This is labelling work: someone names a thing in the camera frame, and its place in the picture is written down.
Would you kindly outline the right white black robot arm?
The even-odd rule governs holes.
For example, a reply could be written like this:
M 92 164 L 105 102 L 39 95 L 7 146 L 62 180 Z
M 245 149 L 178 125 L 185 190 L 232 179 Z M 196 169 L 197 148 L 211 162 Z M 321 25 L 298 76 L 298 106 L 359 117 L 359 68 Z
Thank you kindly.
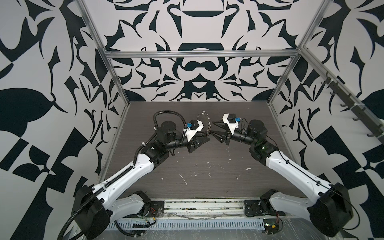
M 240 130 L 241 121 L 240 118 L 214 121 L 222 131 L 211 134 L 226 145 L 231 141 L 249 145 L 256 161 L 280 174 L 305 195 L 298 198 L 270 190 L 262 200 L 273 210 L 310 221 L 322 234 L 335 237 L 354 216 L 347 188 L 340 183 L 331 184 L 290 160 L 275 146 L 262 121 L 251 120 L 246 130 Z

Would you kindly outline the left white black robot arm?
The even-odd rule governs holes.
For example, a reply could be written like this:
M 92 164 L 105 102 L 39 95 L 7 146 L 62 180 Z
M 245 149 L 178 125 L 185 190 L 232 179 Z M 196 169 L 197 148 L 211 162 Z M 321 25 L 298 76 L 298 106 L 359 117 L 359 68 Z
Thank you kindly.
M 172 121 L 154 123 L 155 132 L 136 150 L 132 162 L 101 183 L 93 187 L 84 185 L 76 192 L 71 217 L 66 223 L 76 222 L 80 228 L 74 240 L 82 236 L 93 240 L 111 222 L 125 216 L 147 215 L 151 200 L 145 193 L 137 191 L 127 201 L 120 201 L 119 196 L 173 155 L 175 149 L 187 148 L 192 153 L 210 140 L 210 121 L 184 122 L 182 132 L 176 127 Z

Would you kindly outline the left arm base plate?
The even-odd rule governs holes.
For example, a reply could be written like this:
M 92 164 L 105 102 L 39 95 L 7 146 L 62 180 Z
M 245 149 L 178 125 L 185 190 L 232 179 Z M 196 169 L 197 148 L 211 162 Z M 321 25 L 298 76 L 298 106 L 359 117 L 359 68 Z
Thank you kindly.
M 142 210 L 142 216 L 144 217 L 156 217 L 164 213 L 165 202 L 164 201 L 151 201 L 144 204 Z

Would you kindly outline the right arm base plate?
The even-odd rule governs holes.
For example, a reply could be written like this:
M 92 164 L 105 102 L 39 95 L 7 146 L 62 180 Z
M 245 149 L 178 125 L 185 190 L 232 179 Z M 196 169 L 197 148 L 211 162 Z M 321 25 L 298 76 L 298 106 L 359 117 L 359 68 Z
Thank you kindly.
M 267 200 L 245 200 L 244 205 L 247 217 L 286 216 L 285 212 L 276 211 Z

